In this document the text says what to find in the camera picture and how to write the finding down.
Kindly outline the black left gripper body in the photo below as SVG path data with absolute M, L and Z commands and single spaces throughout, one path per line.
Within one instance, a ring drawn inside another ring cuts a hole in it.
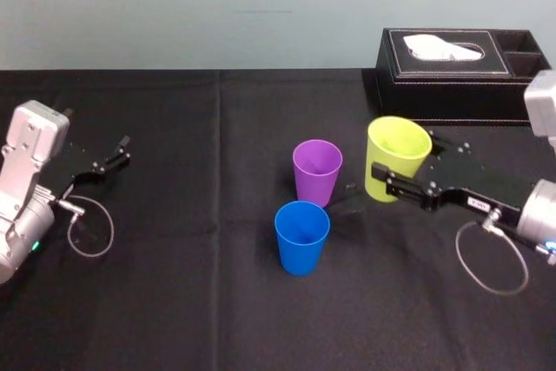
M 67 143 L 54 156 L 41 174 L 41 186 L 49 189 L 55 198 L 62 198 L 70 189 L 85 183 L 104 179 L 101 158 L 81 145 Z

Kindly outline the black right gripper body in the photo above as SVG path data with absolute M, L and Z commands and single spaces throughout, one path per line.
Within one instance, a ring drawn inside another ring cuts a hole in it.
M 427 162 L 431 209 L 460 206 L 487 215 L 497 209 L 499 222 L 517 222 L 534 183 L 488 168 L 472 156 L 445 151 Z

